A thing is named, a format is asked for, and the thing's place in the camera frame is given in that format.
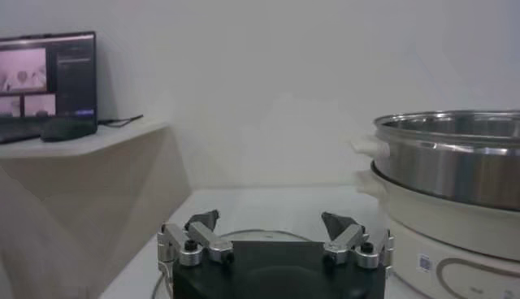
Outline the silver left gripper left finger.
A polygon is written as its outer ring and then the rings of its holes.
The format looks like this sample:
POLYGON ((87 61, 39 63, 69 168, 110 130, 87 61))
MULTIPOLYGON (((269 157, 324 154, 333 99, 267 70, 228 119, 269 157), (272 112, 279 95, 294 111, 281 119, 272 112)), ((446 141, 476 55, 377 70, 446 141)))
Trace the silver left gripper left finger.
POLYGON ((206 254, 212 262, 222 265, 233 263, 233 243, 214 234, 218 219, 219 212, 211 210, 193 215, 183 227, 164 223, 157 234, 158 261, 196 267, 206 254))

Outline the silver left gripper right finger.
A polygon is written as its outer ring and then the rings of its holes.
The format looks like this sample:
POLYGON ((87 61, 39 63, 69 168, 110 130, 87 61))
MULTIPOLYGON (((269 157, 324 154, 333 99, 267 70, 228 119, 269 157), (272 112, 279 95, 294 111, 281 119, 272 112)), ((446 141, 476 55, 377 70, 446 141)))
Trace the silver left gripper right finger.
POLYGON ((352 258, 362 269, 379 266, 392 269, 394 235, 389 229, 375 243, 366 227, 351 217, 323 212, 321 219, 330 240, 323 244, 323 264, 332 269, 344 265, 352 258))

